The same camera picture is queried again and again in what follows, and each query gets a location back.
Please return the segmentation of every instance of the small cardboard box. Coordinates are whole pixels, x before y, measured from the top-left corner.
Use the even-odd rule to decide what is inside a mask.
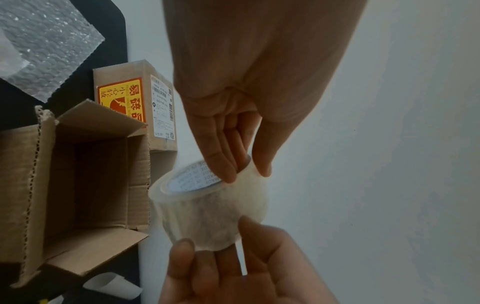
[[[56,121],[0,132],[0,262],[16,286],[48,263],[84,275],[146,234],[150,157],[145,124],[84,101]]]
[[[150,150],[176,151],[174,87],[146,60],[93,70],[95,101],[147,124]]]

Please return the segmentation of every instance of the open cardboard box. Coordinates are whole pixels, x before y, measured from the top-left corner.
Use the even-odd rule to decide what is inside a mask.
[[[0,262],[16,286],[48,263],[84,275],[147,235],[150,158],[141,121],[84,101],[0,133]]]

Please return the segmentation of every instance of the packing tape roll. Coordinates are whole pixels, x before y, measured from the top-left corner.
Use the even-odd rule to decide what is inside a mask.
[[[204,161],[170,171],[149,189],[163,227],[172,243],[189,238],[196,250],[217,251],[240,239],[242,215],[261,222],[268,210],[266,179],[253,161],[226,184]]]

